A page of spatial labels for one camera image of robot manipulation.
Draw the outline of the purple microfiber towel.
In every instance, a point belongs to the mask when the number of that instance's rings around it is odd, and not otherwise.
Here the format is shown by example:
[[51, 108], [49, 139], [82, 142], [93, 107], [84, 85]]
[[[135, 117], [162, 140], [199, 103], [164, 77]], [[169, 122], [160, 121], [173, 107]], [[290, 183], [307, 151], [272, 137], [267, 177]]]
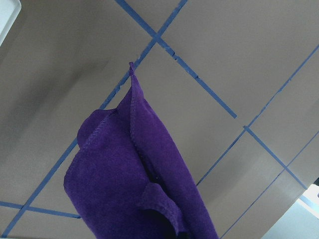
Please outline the purple microfiber towel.
[[114, 109], [82, 123], [64, 177], [76, 211], [98, 239], [216, 239], [195, 182], [144, 98], [134, 67]]

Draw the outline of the white towel rack base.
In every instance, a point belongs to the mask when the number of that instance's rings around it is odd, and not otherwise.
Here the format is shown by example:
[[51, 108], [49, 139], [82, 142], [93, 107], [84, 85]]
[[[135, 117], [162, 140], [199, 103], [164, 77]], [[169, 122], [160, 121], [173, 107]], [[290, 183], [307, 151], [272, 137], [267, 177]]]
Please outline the white towel rack base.
[[0, 0], [0, 45], [4, 42], [21, 8], [19, 0]]

